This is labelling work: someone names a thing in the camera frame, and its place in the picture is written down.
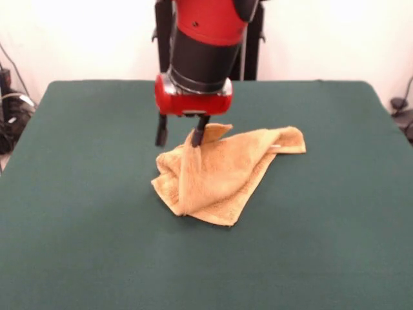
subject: black stand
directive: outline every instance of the black stand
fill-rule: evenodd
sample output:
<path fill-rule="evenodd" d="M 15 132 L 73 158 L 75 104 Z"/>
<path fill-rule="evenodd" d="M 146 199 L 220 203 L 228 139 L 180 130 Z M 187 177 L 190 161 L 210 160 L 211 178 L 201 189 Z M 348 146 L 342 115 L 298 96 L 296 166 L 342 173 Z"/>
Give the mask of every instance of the black stand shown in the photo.
<path fill-rule="evenodd" d="M 257 79 L 259 41 L 263 35 L 264 7 L 261 0 L 258 4 L 254 20 L 248 25 L 247 39 L 241 48 L 229 78 L 232 81 L 255 81 Z M 152 41 L 157 39 L 159 67 L 165 73 L 170 63 L 170 40 L 174 28 L 174 15 L 171 0 L 157 0 L 155 4 L 156 29 Z"/>

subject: green tablecloth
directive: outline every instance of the green tablecloth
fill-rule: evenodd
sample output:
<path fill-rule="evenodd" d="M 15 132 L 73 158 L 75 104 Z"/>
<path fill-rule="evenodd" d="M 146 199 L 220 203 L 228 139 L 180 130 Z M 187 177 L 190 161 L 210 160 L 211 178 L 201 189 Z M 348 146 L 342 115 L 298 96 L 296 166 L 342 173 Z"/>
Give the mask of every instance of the green tablecloth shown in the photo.
<path fill-rule="evenodd" d="M 371 87 L 234 86 L 213 121 L 296 126 L 308 153 L 225 229 L 156 196 L 151 82 L 52 83 L 0 178 L 0 309 L 413 309 L 413 149 Z"/>

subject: black cable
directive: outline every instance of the black cable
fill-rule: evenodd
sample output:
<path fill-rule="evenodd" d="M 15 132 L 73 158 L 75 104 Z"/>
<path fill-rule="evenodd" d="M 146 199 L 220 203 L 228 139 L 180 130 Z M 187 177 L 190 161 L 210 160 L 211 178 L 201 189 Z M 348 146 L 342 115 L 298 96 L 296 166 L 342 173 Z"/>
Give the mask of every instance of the black cable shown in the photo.
<path fill-rule="evenodd" d="M 412 77 L 410 78 L 410 80 L 408 81 L 407 89 L 406 89 L 406 95 L 405 95 L 404 101 L 407 100 L 407 97 L 408 97 L 408 95 L 410 94 L 410 87 L 412 86 L 412 83 L 413 83 L 413 76 L 412 76 Z"/>
<path fill-rule="evenodd" d="M 408 81 L 407 89 L 406 89 L 406 95 L 405 95 L 404 101 L 407 100 L 408 95 L 410 94 L 410 88 L 411 88 L 411 86 L 412 86 L 412 83 L 413 83 L 413 76 L 412 76 L 412 77 L 410 78 L 410 80 Z M 404 133 L 405 133 L 406 136 L 407 136 L 407 131 L 409 130 L 409 128 L 410 128 L 412 125 L 413 125 L 413 120 L 410 121 L 410 122 L 407 124 L 407 126 L 405 127 Z"/>
<path fill-rule="evenodd" d="M 13 66 L 13 68 L 14 68 L 14 70 L 15 70 L 15 73 L 16 73 L 17 76 L 19 77 L 19 80 L 20 80 L 23 88 L 25 89 L 26 95 L 30 97 L 30 95 L 29 95 L 29 93 L 28 93 L 28 91 L 27 91 L 27 87 L 26 87 L 26 85 L 25 85 L 25 82 L 24 82 L 23 79 L 21 78 L 21 75 L 20 75 L 19 70 L 17 69 L 17 66 L 15 65 L 14 61 L 10 58 L 10 56 L 7 54 L 7 52 L 5 51 L 5 49 L 4 49 L 3 46 L 2 46 L 1 42 L 0 42 L 0 50 L 3 52 L 3 54 L 4 54 L 4 55 L 6 56 L 6 58 L 9 60 L 9 62 L 12 64 L 12 66 Z"/>

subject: orange towel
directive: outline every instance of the orange towel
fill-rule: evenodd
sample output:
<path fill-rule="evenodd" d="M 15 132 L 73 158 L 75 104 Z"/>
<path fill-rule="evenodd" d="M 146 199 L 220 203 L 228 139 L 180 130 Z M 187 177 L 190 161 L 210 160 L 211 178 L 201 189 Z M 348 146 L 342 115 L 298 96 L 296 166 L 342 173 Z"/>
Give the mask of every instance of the orange towel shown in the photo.
<path fill-rule="evenodd" d="M 183 145 L 157 157 L 160 175 L 152 185 L 175 215 L 233 226 L 276 155 L 306 152 L 295 127 L 221 139 L 231 129 L 208 124 L 200 147 L 191 146 L 192 131 Z"/>

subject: cable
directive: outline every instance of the cable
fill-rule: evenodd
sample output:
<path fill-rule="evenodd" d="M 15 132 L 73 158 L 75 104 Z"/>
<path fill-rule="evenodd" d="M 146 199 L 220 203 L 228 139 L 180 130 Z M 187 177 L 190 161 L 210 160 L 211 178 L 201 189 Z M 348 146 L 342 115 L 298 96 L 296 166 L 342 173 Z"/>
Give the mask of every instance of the cable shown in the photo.
<path fill-rule="evenodd" d="M 412 83 L 413 83 L 413 76 L 412 76 L 412 77 L 410 78 L 410 80 L 408 81 L 404 101 L 407 100 L 407 97 L 408 97 L 408 95 L 410 94 L 410 87 L 412 86 Z"/>
<path fill-rule="evenodd" d="M 36 102 L 34 102 L 28 96 L 26 96 L 25 94 L 23 94 L 21 92 L 11 92 L 11 93 L 1 97 L 1 99 L 4 100 L 4 99 L 10 98 L 10 97 L 18 97 L 20 100 L 24 101 L 25 103 L 27 103 L 28 105 L 31 105 L 34 108 L 37 108 L 37 106 L 38 106 L 38 104 Z"/>
<path fill-rule="evenodd" d="M 17 66 L 15 65 L 14 61 L 10 58 L 10 56 L 7 54 L 7 52 L 5 51 L 5 48 L 2 46 L 1 42 L 0 42 L 0 50 L 2 50 L 3 54 L 6 56 L 6 58 L 9 60 L 9 62 L 12 64 L 15 73 L 17 74 L 17 76 L 19 77 L 19 80 L 23 86 L 23 88 L 25 89 L 26 95 L 29 96 L 29 93 L 27 91 L 27 87 L 25 85 L 25 82 L 23 81 L 23 79 L 21 78 L 20 72 L 17 69 Z"/>

